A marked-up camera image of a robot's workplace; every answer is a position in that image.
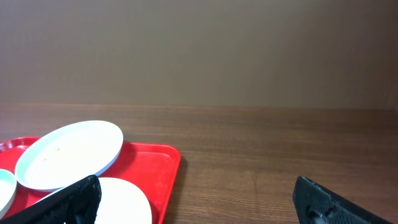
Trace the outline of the light blue plate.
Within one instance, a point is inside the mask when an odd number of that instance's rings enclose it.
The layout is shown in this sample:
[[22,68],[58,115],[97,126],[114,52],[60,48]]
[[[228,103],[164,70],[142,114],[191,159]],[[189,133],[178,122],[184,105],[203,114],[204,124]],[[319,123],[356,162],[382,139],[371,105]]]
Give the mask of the light blue plate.
[[152,210],[143,191],[127,180],[100,177],[101,201],[95,224],[152,224]]
[[18,159],[21,185],[53,192],[88,175],[101,175],[118,158],[124,141],[119,126],[108,121],[81,121],[39,138]]
[[17,180],[12,172],[5,169],[1,169],[0,178],[0,219],[2,219],[15,199]]

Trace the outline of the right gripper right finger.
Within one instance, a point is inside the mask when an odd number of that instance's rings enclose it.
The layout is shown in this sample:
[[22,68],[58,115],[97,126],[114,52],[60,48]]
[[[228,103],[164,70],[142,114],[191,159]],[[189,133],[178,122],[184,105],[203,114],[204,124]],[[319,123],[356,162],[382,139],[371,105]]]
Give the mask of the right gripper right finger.
[[304,176],[292,198],[300,224],[392,224]]

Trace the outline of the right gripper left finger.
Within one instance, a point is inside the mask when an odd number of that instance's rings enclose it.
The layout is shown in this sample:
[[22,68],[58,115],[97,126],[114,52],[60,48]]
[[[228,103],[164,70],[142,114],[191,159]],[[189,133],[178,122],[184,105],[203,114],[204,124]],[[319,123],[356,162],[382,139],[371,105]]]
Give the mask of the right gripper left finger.
[[1,224],[94,224],[101,196],[99,178],[89,175],[1,220]]

